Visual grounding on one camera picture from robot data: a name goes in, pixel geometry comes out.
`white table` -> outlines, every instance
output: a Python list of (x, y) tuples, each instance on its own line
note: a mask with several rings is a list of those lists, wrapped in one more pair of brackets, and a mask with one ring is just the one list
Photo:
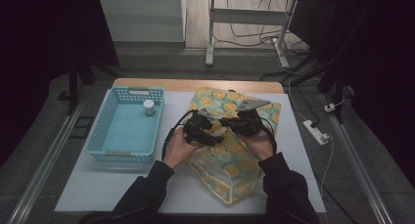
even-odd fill
[[(194, 94), (195, 92), (165, 92), (156, 159), (161, 158), (161, 147), (168, 130), (187, 110)], [(325, 212), (288, 96), (285, 94), (244, 94), (281, 103), (280, 122), (276, 135), (278, 152), (283, 152), (292, 170), (305, 177), (309, 198), (315, 210)], [(101, 162), (82, 150), (55, 211), (111, 211), (137, 176), (146, 176), (150, 167), (151, 165), (103, 166)], [(265, 201), (266, 194), (262, 191), (261, 179), (248, 197), (228, 205), (212, 194), (191, 168), (181, 165), (176, 168), (175, 175), (168, 181), (167, 196), (159, 212), (261, 214), (265, 212)]]

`electrical cord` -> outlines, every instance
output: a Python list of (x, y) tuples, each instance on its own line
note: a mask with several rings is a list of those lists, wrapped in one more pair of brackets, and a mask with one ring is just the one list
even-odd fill
[[(310, 59), (310, 57), (306, 57), (299, 64), (297, 64), (295, 67), (293, 67), (292, 70), (293, 71), (299, 70), (301, 67), (303, 67), (309, 61), (309, 59)], [(275, 76), (275, 75), (281, 75), (281, 74), (286, 74), (286, 73), (287, 72), (285, 70), (283, 70), (283, 71), (277, 71), (277, 72), (273, 72), (273, 73), (267, 73), (267, 74), (262, 75), (259, 78), (259, 81), (262, 81), (263, 78), (268, 77), (268, 76)]]
[(290, 48), (288, 48), (286, 42), (284, 41), (283, 44), (284, 44), (285, 48), (283, 47), (283, 49), (284, 49), (285, 52), (287, 52), (287, 54), (289, 54), (292, 57), (308, 55), (310, 53), (309, 50), (295, 50), (293, 48), (296, 44), (300, 44), (301, 42), (303, 42), (303, 41), (302, 40), (297, 41), (297, 42), (293, 43)]
[(220, 77), (220, 78), (223, 78), (223, 79), (225, 79), (225, 80), (232, 80), (231, 78), (228, 78), (228, 77), (226, 77), (226, 76), (224, 76), (224, 75), (222, 75), (222, 74), (217, 74), (216, 76), (218, 76), (218, 77)]
[(161, 150), (161, 160), (163, 160), (164, 159), (164, 157), (165, 157), (165, 151), (166, 151), (166, 149), (167, 149), (167, 145), (168, 145), (168, 142), (170, 141), (170, 139), (171, 139), (171, 136), (173, 135), (173, 133), (174, 133), (174, 131), (176, 130), (176, 128), (177, 128), (177, 126), (179, 126), (180, 125), (180, 123), (181, 123), (181, 121), (187, 116), (187, 115), (189, 115), (190, 113), (195, 113), (195, 112), (197, 112), (197, 110), (189, 110), (189, 111), (187, 111), (185, 114), (183, 114), (183, 116), (181, 116), (181, 118), (177, 121), (177, 123), (170, 129), (170, 131), (168, 132), (168, 134), (167, 134), (167, 136), (165, 137), (165, 139), (164, 139), (164, 144), (162, 145), (162, 150)]
[[(320, 198), (321, 199), (323, 199), (324, 179), (326, 178), (327, 171), (329, 171), (330, 163), (332, 162), (332, 158), (333, 158), (333, 151), (335, 150), (335, 143), (333, 141), (333, 137), (331, 134), (329, 135), (330, 135), (330, 138), (332, 139), (332, 151), (330, 152), (329, 162), (327, 163), (326, 170), (324, 171), (324, 174), (323, 174), (323, 179), (321, 180), (321, 186), (320, 186)], [(327, 224), (329, 224), (329, 220), (327, 219), (327, 213), (324, 213), (324, 218), (326, 219)]]
[(330, 136), (331, 141), (332, 141), (332, 151), (330, 152), (330, 158), (329, 158), (329, 161), (327, 163), (327, 166), (326, 166), (326, 169), (324, 171), (323, 178), (322, 178), (321, 181), (318, 178), (317, 173), (314, 171), (314, 169), (312, 169), (315, 179), (320, 183), (320, 197), (321, 197), (321, 199), (323, 199), (323, 189), (324, 189), (326, 194), (336, 203), (336, 205), (342, 210), (342, 212), (348, 217), (348, 219), (350, 219), (350, 221), (352, 223), (357, 224), (357, 222), (351, 217), (351, 215), (345, 210), (345, 208), (333, 197), (333, 195), (330, 193), (330, 191), (324, 186), (324, 181), (325, 181), (325, 178), (326, 178), (326, 175), (327, 175), (327, 171), (329, 170), (329, 167), (330, 167), (330, 164), (331, 164), (331, 161), (332, 161), (332, 158), (333, 158), (333, 154), (334, 154), (334, 148), (335, 148), (335, 143), (334, 143), (333, 136), (331, 134), (329, 134), (329, 136)]
[[(268, 3), (268, 11), (269, 11), (269, 9), (270, 9), (270, 7), (271, 7), (271, 1), (272, 1), (272, 0), (269, 0), (269, 3)], [(260, 4), (261, 4), (261, 3), (262, 3), (262, 0), (260, 0), (260, 1), (259, 1), (259, 3), (257, 3), (257, 4), (259, 4), (259, 6), (258, 6), (257, 8), (255, 8), (256, 10), (260, 8)], [(227, 8), (232, 8), (232, 2), (231, 2), (231, 0), (226, 0), (226, 7), (227, 7)], [(233, 29), (233, 25), (232, 25), (232, 23), (229, 23), (229, 25), (230, 25), (230, 27), (231, 27), (232, 34), (233, 34), (234, 36), (236, 36), (236, 37), (249, 37), (249, 36), (257, 36), (257, 35), (259, 35), (259, 40), (261, 40), (261, 35), (262, 35), (262, 34), (270, 34), (270, 33), (276, 33), (276, 32), (281, 31), (281, 30), (275, 30), (275, 31), (267, 31), (267, 32), (263, 32), (263, 30), (264, 30), (264, 28), (265, 28), (265, 25), (263, 25), (263, 26), (262, 26), (262, 30), (261, 30), (261, 32), (260, 32), (260, 33), (253, 33), (253, 34), (244, 34), (244, 35), (239, 35), (239, 34), (236, 34), (236, 33), (235, 33), (235, 31), (234, 31), (234, 29)]]
[(240, 44), (240, 43), (233, 42), (233, 41), (228, 41), (228, 40), (219, 40), (219, 39), (217, 39), (214, 35), (213, 35), (213, 38), (214, 38), (217, 42), (230, 43), (230, 44), (234, 44), (234, 45), (238, 45), (238, 46), (243, 46), (243, 47), (253, 47), (253, 46), (259, 46), (259, 45), (262, 45), (262, 44), (267, 44), (267, 43), (264, 43), (264, 42), (260, 42), (260, 43), (255, 43), (255, 44), (246, 45), (246, 44)]
[(293, 103), (293, 105), (294, 105), (294, 108), (296, 108), (296, 111), (299, 113), (299, 115), (301, 116), (301, 118), (302, 118), (304, 121), (306, 121), (305, 117), (304, 117), (304, 116), (300, 113), (299, 109), (297, 108), (296, 102), (294, 102), (293, 96), (291, 95), (291, 81), (292, 81), (292, 80), (293, 80), (293, 79), (291, 79), (291, 80), (288, 82), (288, 96), (290, 97), (291, 102), (292, 102), (292, 103)]
[(266, 133), (266, 135), (268, 136), (269, 141), (271, 142), (272, 151), (273, 151), (274, 155), (277, 154), (277, 142), (275, 141), (274, 129), (272, 128), (272, 126), (271, 126), (271, 130), (269, 130), (267, 127), (265, 127), (265, 125), (263, 125), (262, 123), (258, 123), (254, 119), (246, 118), (246, 117), (240, 117), (240, 119), (244, 119), (244, 120), (248, 121), (249, 123), (255, 125), (256, 127), (259, 127), (260, 129), (262, 129)]
[(265, 120), (265, 122), (268, 124), (269, 128), (271, 129), (272, 137), (275, 138), (274, 128), (272, 127), (271, 123), (266, 118), (261, 117), (261, 119)]
[(345, 95), (343, 95), (343, 99), (342, 99), (342, 101), (341, 101), (341, 102), (339, 102), (338, 104), (336, 104), (336, 105), (335, 105), (335, 107), (336, 107), (336, 106), (338, 106), (338, 105), (341, 105), (344, 101), (345, 101)]
[(293, 217), (294, 219), (296, 219), (297, 221), (299, 221), (300, 223), (304, 223), (304, 224), (308, 224), (308, 222), (306, 222), (306, 221), (304, 221), (304, 220), (302, 220), (301, 218), (299, 218), (299, 217), (297, 217), (297, 216), (295, 216), (293, 213), (291, 213), (289, 210), (287, 210), (287, 209), (285, 209), (284, 207), (282, 207), (281, 205), (280, 205), (280, 203), (278, 203), (278, 202), (275, 202), (271, 197), (269, 197), (269, 199), (273, 202), (273, 203), (275, 203), (281, 210), (283, 210), (285, 213), (287, 213), (289, 216), (291, 216), (291, 217)]
[(161, 203), (166, 195), (166, 191), (164, 191), (161, 196), (159, 196), (158, 198), (154, 198), (153, 200), (151, 200), (147, 205), (133, 210), (133, 211), (129, 211), (123, 214), (119, 214), (119, 215), (115, 215), (115, 216), (107, 216), (107, 217), (103, 217), (97, 220), (92, 220), (91, 222), (88, 222), (86, 224), (108, 224), (108, 223), (112, 223), (112, 222), (118, 222), (121, 221), (123, 218), (127, 218), (129, 216), (135, 215), (135, 214), (140, 214), (140, 213), (145, 213), (148, 211), (148, 209), (150, 209), (151, 207), (154, 207), (154, 205), (158, 205), (158, 203)]
[(302, 96), (302, 98), (303, 98), (303, 99), (305, 99), (305, 102), (307, 103), (308, 107), (311, 109), (312, 113), (313, 113), (313, 114), (314, 114), (314, 116), (315, 116), (316, 121), (313, 121), (313, 122), (311, 123), (311, 127), (312, 127), (312, 125), (313, 125), (313, 124), (314, 124), (314, 126), (315, 126), (315, 125), (317, 125), (317, 124), (319, 124), (319, 123), (320, 123), (320, 117), (318, 117), (317, 113), (314, 111), (313, 107), (312, 107), (312, 106), (311, 106), (311, 104), (308, 102), (308, 100), (304, 97), (304, 95), (302, 94), (301, 90), (300, 90), (298, 87), (297, 87), (297, 89), (299, 90), (300, 95)]

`hand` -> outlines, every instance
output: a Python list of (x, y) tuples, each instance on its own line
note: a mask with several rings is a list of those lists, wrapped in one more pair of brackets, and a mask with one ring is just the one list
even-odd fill
[(177, 165), (186, 161), (200, 147), (200, 144), (187, 143), (184, 139), (183, 128), (178, 128), (171, 135), (171, 139), (167, 144), (163, 162), (174, 169)]
[(236, 136), (247, 145), (250, 152), (259, 160), (265, 160), (274, 155), (272, 144), (265, 131), (260, 130), (251, 137), (246, 137), (241, 134), (237, 134)]

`white lid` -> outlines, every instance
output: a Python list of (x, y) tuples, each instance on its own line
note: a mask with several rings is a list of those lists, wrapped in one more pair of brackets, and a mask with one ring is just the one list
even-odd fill
[(143, 103), (143, 106), (146, 109), (152, 108), (154, 105), (155, 105), (155, 102), (153, 102), (153, 100), (146, 100)]

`white power strip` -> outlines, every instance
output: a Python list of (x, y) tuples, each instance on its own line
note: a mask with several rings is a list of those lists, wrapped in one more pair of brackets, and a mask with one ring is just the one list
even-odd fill
[(307, 131), (311, 134), (311, 136), (314, 138), (314, 140), (320, 145), (325, 145), (329, 142), (329, 135), (328, 134), (322, 134), (320, 130), (318, 130), (317, 127), (311, 127), (311, 120), (306, 120), (302, 123), (304, 127), (307, 129)]

